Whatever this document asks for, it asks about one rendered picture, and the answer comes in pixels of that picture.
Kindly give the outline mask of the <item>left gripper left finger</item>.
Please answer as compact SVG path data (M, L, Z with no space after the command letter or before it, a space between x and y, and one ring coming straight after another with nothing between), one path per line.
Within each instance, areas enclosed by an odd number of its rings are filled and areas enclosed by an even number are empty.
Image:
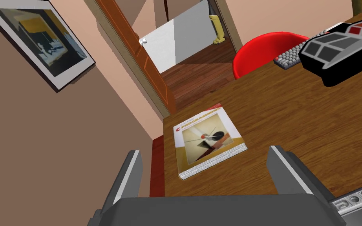
M121 198L137 197L143 174L140 150L129 151L104 201L102 213Z

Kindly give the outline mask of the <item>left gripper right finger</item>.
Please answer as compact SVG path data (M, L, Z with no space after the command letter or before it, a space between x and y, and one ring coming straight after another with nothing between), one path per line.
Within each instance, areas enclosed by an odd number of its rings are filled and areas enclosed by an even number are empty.
M314 173L291 151L269 146L266 166L279 194L313 194L321 201L335 196Z

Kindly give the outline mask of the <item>brown wooden desk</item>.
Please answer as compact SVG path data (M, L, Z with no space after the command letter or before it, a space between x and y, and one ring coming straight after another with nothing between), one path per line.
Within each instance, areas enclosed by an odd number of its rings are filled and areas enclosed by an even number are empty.
M217 103L248 150L182 180L172 129ZM326 87L302 65L270 62L165 118L165 195L276 193L265 165L271 145L294 152L335 196L362 187L362 72Z

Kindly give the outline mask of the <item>white and yellow programming book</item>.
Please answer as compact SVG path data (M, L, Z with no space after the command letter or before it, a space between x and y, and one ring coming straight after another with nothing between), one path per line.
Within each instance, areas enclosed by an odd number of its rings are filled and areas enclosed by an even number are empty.
M182 180L248 149L220 103L172 130L177 169Z

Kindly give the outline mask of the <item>orange-brown door leaf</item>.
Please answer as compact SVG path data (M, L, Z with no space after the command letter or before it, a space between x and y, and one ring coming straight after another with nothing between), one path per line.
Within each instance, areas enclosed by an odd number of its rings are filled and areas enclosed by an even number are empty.
M157 67L140 44L139 36L121 12L115 0L94 0L110 24L109 32L118 39L118 51L129 65L145 92L165 118L177 112L174 95L169 90Z

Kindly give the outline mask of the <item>grey keyboard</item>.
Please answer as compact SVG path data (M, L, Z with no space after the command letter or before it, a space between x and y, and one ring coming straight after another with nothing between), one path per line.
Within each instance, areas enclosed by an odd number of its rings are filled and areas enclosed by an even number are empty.
M329 31L324 30L311 38L289 32L273 33L280 40L283 40L282 44L286 45L285 47L282 47L283 52L281 52L278 56L276 56L276 58L273 59L273 62L284 70L287 70L297 65L298 63L301 62L301 59L299 57L299 52L305 46L305 44L309 42L310 39L328 33Z

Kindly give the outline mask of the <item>red round chair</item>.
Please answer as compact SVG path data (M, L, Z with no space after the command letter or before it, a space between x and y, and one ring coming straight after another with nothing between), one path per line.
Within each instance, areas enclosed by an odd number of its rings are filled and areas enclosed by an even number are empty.
M233 59L234 78L237 80L247 75L308 39L307 36L290 32L271 32L251 39L237 51Z

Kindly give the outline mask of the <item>black grey red angular device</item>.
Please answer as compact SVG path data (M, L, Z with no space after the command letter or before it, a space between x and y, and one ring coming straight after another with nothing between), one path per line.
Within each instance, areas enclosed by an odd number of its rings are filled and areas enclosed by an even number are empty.
M335 86L362 72L362 20L342 23L308 40L299 52L304 69Z

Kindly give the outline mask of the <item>yellow standing object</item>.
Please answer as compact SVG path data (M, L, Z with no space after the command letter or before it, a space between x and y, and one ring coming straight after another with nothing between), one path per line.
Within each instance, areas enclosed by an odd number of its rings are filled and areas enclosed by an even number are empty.
M209 18L214 26L216 32L216 39L213 44L220 44L225 41L225 33L221 25L221 21L217 15L209 15Z

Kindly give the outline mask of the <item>framed picture on wall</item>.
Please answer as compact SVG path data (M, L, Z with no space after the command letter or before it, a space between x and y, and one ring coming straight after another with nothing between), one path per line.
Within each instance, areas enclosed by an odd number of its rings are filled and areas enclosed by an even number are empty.
M0 32L55 92L95 65L49 0L0 0Z

